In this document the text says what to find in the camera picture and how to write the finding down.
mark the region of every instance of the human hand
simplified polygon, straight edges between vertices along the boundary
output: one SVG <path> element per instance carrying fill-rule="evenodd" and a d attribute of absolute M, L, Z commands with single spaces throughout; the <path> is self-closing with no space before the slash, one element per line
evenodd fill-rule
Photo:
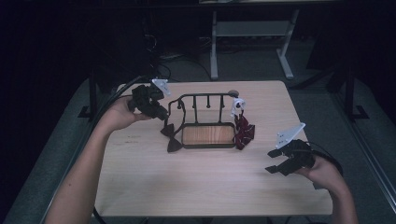
<path fill-rule="evenodd" d="M 295 173 L 305 176 L 332 193 L 343 192 L 347 189 L 347 183 L 331 162 L 320 156 L 315 156 L 314 159 L 315 164 L 312 168 L 304 167 Z"/>
<path fill-rule="evenodd" d="M 151 119 L 144 114 L 132 113 L 128 108 L 130 100 L 132 100 L 132 96 L 124 96 L 114 102 L 101 117 L 96 127 L 112 133 L 116 130 L 124 129 L 139 120 Z"/>

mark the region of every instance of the human arm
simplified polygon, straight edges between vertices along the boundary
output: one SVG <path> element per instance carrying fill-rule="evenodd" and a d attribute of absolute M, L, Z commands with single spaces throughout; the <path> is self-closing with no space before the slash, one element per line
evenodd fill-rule
<path fill-rule="evenodd" d="M 132 123 L 148 119 L 128 110 L 130 97 L 121 97 L 101 117 L 86 146 L 65 177 L 46 217 L 46 223 L 89 223 L 109 136 Z"/>
<path fill-rule="evenodd" d="M 358 223 L 352 193 L 333 164 L 316 156 L 312 168 L 301 168 L 296 173 L 305 176 L 330 192 L 332 197 L 332 223 Z"/>

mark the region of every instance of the small white object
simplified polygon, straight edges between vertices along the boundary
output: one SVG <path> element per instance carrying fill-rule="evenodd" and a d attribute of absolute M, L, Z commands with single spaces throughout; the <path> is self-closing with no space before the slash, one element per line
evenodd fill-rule
<path fill-rule="evenodd" d="M 246 105 L 246 103 L 245 103 L 245 101 L 244 101 L 244 99 L 241 99 L 241 98 L 233 98 L 233 106 L 231 107 L 231 117 L 234 117 L 235 116 L 235 113 L 236 113 L 236 106 L 237 105 L 239 105 L 240 107 L 240 109 L 241 110 L 244 110 L 245 109 L 245 105 Z"/>
<path fill-rule="evenodd" d="M 157 79 L 154 78 L 151 80 L 152 83 L 154 83 L 154 85 L 156 85 L 158 87 L 158 89 L 160 89 L 165 95 L 170 96 L 171 95 L 171 91 L 169 91 L 168 89 L 168 79 Z"/>
<path fill-rule="evenodd" d="M 295 126 L 293 128 L 290 128 L 288 130 L 282 131 L 277 133 L 277 137 L 276 137 L 276 145 L 275 148 L 276 149 L 280 149 L 283 146 L 285 146 L 286 144 L 288 144 L 289 142 L 291 142 L 291 140 L 294 139 L 294 137 L 305 127 L 305 123 L 300 123 L 298 126 Z"/>

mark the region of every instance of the dark background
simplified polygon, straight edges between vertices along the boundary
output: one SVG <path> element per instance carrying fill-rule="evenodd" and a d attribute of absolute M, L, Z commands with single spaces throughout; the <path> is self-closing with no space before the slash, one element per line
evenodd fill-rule
<path fill-rule="evenodd" d="M 145 33 L 158 36 L 162 48 L 210 34 L 210 11 L 87 10 L 75 4 L 1 2 L 1 220 L 68 101 L 92 72 L 101 91 L 110 91 L 137 74 L 153 73 L 155 55 L 146 51 Z M 80 4 L 98 6 L 95 1 Z M 301 11 L 293 37 L 318 37 L 308 65 L 312 68 L 352 61 L 356 77 L 371 88 L 396 123 L 392 8 L 390 1 L 346 2 L 332 11 L 307 8 Z"/>

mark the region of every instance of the gray carpet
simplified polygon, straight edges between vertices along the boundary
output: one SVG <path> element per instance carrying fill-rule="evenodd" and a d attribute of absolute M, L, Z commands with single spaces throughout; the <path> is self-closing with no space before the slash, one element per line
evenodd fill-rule
<path fill-rule="evenodd" d="M 264 41 L 260 47 L 245 48 L 236 53 L 219 54 L 219 81 L 235 80 L 282 80 L 287 86 L 298 84 L 318 71 L 306 70 L 313 40 L 293 41 L 287 57 L 295 78 L 287 80 L 283 76 L 276 57 L 278 41 Z M 210 81 L 209 54 L 204 52 L 198 58 L 181 57 L 163 62 L 160 67 L 170 81 Z M 339 160 L 345 170 L 345 179 L 355 198 L 360 223 L 396 223 L 396 216 L 383 191 L 379 187 L 369 163 L 365 159 L 360 144 L 350 129 L 337 100 L 343 92 L 332 95 L 326 92 L 328 77 L 309 86 L 303 91 L 290 91 L 300 120 L 308 139 L 327 150 Z M 367 144 L 386 171 L 390 182 L 396 183 L 396 164 L 393 161 L 396 151 L 396 128 L 376 104 L 370 90 L 357 82 L 356 105 L 362 105 L 370 119 L 357 120 Z M 90 128 L 87 119 L 78 119 L 78 113 L 89 103 L 88 83 L 84 82 L 70 101 L 69 107 L 54 130 L 40 156 L 35 169 L 26 181 L 18 199 L 14 203 L 5 223 L 40 223 L 56 190 L 64 170 L 72 160 L 80 137 Z M 313 221 L 330 223 L 330 217 L 311 217 Z M 106 217 L 108 223 L 141 223 L 143 217 Z M 238 217 L 234 223 L 265 223 L 263 217 Z M 284 223 L 286 217 L 272 217 L 275 223 Z M 172 223 L 172 219 L 150 219 L 149 223 Z M 305 217 L 293 217 L 289 223 L 307 223 Z"/>

